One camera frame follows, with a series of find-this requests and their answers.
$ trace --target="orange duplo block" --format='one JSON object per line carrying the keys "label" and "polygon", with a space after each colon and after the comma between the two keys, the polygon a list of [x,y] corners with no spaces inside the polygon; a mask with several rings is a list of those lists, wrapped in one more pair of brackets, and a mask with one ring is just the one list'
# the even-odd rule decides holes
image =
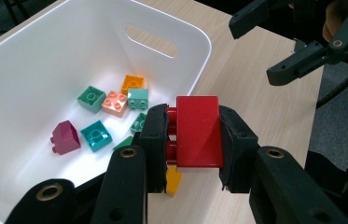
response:
{"label": "orange duplo block", "polygon": [[167,171],[167,194],[173,197],[179,189],[182,173],[176,171],[176,166],[168,166]]}
{"label": "orange duplo block", "polygon": [[124,78],[124,82],[121,86],[121,93],[124,95],[128,95],[128,89],[141,89],[145,86],[145,78],[144,77],[136,77],[132,75],[127,75]]}
{"label": "orange duplo block", "polygon": [[127,107],[127,96],[115,91],[110,91],[102,103],[104,112],[119,118],[123,116]]}

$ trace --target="yellow duplo block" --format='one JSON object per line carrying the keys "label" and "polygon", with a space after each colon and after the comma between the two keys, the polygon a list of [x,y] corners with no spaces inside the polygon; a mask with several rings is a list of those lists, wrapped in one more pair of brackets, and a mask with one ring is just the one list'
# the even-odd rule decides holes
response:
{"label": "yellow duplo block", "polygon": [[179,189],[182,173],[176,171],[176,166],[168,166],[167,171],[167,194],[173,197]]}

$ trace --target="black cable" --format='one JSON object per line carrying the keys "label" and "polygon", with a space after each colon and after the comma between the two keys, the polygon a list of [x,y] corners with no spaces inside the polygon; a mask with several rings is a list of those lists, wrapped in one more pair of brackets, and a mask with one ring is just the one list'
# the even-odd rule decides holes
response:
{"label": "black cable", "polygon": [[331,99],[340,94],[343,90],[348,87],[348,78],[346,78],[342,83],[340,83],[334,90],[329,92],[325,97],[316,103],[316,109],[329,102]]}

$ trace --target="magenta duplo block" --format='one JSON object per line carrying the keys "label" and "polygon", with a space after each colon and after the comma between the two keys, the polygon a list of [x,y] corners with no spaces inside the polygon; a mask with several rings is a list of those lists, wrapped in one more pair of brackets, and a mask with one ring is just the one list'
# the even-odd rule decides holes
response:
{"label": "magenta duplo block", "polygon": [[77,130],[69,120],[61,122],[57,125],[52,132],[50,141],[55,145],[52,148],[52,151],[60,155],[80,148]]}

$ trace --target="teal duplo block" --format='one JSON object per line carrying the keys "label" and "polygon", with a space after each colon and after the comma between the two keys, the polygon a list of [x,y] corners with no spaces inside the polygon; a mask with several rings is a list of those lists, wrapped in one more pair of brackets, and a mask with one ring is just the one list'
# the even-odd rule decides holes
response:
{"label": "teal duplo block", "polygon": [[148,109],[148,89],[128,89],[128,105],[131,110]]}
{"label": "teal duplo block", "polygon": [[142,128],[144,127],[145,120],[146,120],[146,114],[140,113],[130,127],[131,133],[135,134],[136,132],[141,132]]}
{"label": "teal duplo block", "polygon": [[107,131],[103,123],[98,120],[89,127],[80,131],[93,152],[112,142],[112,135]]}
{"label": "teal duplo block", "polygon": [[89,86],[79,97],[77,97],[77,101],[86,109],[96,113],[101,109],[105,98],[106,93],[104,93],[104,91]]}

